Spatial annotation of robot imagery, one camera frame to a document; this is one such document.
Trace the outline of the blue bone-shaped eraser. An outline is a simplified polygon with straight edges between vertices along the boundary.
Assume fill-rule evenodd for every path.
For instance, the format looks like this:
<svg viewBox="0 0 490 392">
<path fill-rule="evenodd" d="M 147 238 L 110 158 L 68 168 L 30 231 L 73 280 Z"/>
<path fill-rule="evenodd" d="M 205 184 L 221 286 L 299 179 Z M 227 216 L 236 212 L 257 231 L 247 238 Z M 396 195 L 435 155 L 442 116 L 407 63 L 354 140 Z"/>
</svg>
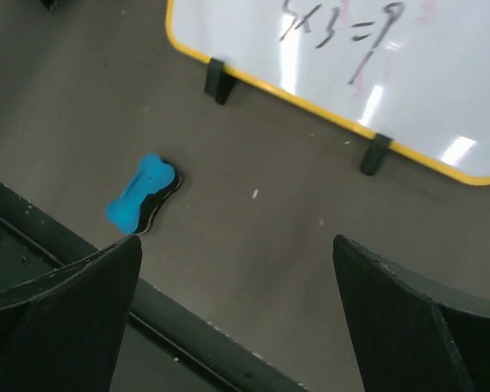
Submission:
<svg viewBox="0 0 490 392">
<path fill-rule="evenodd" d="M 181 172 L 171 163 L 157 154 L 145 155 L 123 192 L 107 205 L 107 221 L 124 235 L 146 233 L 182 181 Z"/>
</svg>

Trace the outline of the yellow framed whiteboard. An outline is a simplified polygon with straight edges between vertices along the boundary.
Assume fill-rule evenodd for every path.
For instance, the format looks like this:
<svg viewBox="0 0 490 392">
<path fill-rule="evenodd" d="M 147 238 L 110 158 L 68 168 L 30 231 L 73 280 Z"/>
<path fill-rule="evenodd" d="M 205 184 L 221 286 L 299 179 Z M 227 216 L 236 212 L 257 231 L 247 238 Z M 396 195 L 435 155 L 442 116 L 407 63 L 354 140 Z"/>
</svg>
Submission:
<svg viewBox="0 0 490 392">
<path fill-rule="evenodd" d="M 179 52 L 490 185 L 490 1 L 170 1 Z"/>
</svg>

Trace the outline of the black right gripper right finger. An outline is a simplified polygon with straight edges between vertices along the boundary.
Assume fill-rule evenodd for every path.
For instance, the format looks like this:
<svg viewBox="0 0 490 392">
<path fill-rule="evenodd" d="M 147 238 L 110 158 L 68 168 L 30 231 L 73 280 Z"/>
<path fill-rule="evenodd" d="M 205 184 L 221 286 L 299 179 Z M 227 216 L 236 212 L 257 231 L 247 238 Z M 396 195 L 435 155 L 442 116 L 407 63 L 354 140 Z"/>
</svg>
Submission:
<svg viewBox="0 0 490 392">
<path fill-rule="evenodd" d="M 490 391 L 490 301 L 338 234 L 333 264 L 366 391 Z"/>
</svg>

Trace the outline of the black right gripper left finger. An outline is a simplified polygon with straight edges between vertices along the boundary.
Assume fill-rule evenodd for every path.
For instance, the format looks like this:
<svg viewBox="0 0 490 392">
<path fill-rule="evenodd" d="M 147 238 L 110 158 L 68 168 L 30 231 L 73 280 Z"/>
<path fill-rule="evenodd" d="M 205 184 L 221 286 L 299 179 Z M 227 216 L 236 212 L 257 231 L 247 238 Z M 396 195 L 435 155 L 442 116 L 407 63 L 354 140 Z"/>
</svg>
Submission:
<svg viewBox="0 0 490 392">
<path fill-rule="evenodd" d="M 107 391 L 136 291 L 140 239 L 0 291 L 0 391 Z"/>
</svg>

